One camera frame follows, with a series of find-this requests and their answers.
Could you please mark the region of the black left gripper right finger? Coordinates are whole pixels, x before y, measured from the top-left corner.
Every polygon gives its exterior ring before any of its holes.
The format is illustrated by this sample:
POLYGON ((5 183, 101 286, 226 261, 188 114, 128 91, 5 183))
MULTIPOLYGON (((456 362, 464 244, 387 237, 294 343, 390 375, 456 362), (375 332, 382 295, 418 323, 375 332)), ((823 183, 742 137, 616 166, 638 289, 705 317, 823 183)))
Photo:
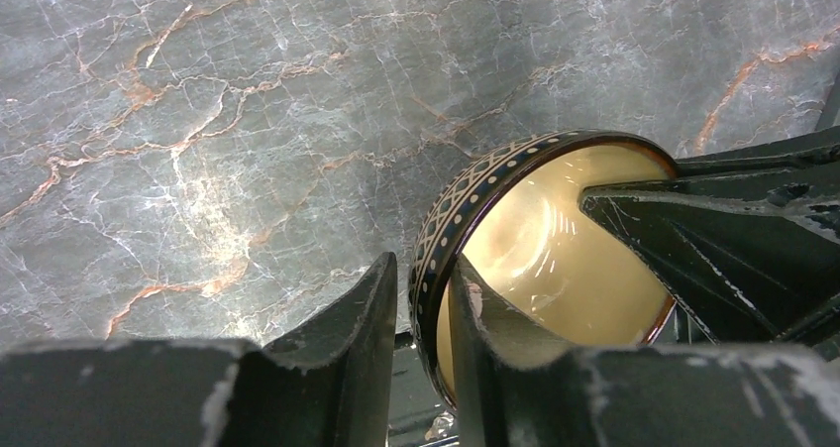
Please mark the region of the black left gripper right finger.
POLYGON ((839 370, 795 345, 573 346, 450 278, 464 446, 835 446, 839 370))

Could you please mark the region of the black patterned bowl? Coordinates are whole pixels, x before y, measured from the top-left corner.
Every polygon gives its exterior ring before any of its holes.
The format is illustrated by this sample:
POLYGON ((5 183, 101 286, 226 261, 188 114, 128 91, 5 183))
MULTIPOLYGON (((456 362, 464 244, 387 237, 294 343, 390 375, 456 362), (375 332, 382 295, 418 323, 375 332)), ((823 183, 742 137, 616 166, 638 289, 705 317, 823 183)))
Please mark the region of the black patterned bowl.
POLYGON ((457 406, 448 302, 458 257, 570 343, 640 345, 658 338, 674 299, 578 202, 591 186, 677 173, 674 159, 647 139, 571 130, 504 144, 447 184, 421 225, 407 281, 411 332, 447 408, 457 406))

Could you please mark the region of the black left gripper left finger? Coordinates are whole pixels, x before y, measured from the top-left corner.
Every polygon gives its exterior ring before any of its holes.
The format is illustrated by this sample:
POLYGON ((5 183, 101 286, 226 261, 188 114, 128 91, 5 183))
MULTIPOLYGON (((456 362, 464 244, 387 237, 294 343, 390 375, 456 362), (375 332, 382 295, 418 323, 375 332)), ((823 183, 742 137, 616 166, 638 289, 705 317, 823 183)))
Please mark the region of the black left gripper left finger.
POLYGON ((1 356, 5 446, 382 446, 397 263, 265 346, 70 339, 1 356))

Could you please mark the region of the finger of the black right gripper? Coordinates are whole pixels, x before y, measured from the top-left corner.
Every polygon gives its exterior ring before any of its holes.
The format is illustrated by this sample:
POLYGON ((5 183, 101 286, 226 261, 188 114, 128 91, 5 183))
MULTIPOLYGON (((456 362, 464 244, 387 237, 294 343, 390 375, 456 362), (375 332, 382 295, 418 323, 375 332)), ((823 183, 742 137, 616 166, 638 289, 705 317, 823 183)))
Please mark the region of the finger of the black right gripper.
POLYGON ((715 343, 839 355, 839 131, 689 158, 677 178, 582 193, 715 343))

